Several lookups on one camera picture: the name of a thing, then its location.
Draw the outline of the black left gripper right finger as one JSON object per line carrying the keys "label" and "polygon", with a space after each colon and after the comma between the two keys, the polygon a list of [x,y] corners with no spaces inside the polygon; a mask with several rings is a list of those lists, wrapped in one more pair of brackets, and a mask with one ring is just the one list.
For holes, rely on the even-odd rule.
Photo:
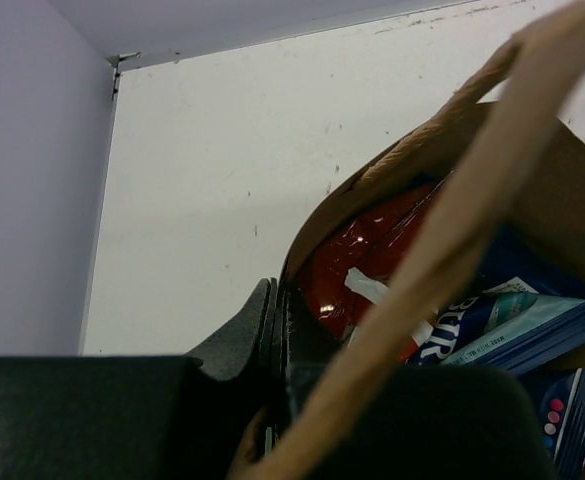
{"label": "black left gripper right finger", "polygon": [[[271,363],[282,384],[276,432],[300,414],[338,350],[283,287],[273,300]],[[531,400],[485,367],[400,367],[312,479],[554,479]]]}

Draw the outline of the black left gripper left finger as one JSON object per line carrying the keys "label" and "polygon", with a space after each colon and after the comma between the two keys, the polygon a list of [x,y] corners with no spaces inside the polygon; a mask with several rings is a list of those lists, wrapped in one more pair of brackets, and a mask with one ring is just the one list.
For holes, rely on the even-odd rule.
{"label": "black left gripper left finger", "polygon": [[265,404],[276,283],[187,353],[0,357],[0,479],[222,479]]}

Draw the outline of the green paper bag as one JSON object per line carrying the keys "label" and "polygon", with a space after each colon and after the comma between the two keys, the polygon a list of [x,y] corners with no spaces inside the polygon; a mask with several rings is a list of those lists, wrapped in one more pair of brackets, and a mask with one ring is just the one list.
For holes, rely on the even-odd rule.
{"label": "green paper bag", "polygon": [[250,424],[232,479],[301,479],[352,430],[419,324],[467,285],[585,73],[585,1],[514,34],[488,62],[504,90],[429,211],[381,302],[339,351],[274,450],[256,459]]}

